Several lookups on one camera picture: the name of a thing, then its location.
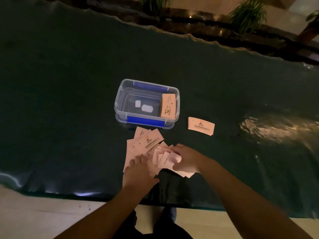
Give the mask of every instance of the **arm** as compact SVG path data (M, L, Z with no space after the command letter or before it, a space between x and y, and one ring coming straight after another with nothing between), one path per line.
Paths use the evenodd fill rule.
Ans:
M181 144L172 150L182 157L181 162L175 164L173 169L200 173L220 197L227 214L243 238L312 238L284 212L215 160Z
M159 182L151 178L146 159L130 161L123 175L121 191L105 205L66 229L55 239L112 238L142 198Z

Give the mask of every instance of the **white sticker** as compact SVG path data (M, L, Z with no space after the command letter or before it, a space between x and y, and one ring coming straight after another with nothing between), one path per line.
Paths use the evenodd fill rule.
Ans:
M141 107L141 101L135 101L135 107Z
M144 112L152 112L153 111L153 107L152 106L148 106L148 105L142 105L142 111L144 111Z

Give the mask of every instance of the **left hand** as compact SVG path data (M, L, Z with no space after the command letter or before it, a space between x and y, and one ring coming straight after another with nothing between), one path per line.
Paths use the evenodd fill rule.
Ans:
M122 189L131 188L143 198L159 181L150 177L147 159L144 156L136 157L125 168Z

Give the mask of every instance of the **forearm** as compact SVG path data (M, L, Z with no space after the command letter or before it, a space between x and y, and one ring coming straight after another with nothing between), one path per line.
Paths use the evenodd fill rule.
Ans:
M112 238L141 199L136 191L124 188L111 201L75 223L56 239Z
M243 238L311 238L279 208L242 183L216 161L205 160L199 170L220 197L230 219Z

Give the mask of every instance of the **green tablecloth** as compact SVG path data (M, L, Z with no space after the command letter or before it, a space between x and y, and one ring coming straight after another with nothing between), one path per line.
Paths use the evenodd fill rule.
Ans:
M44 0L0 0L0 182L29 195L107 201L133 126L115 119L125 78L177 87L161 129L216 159L290 216L319 213L319 73ZM216 124L187 130L187 117ZM199 175L162 171L142 203L223 209Z

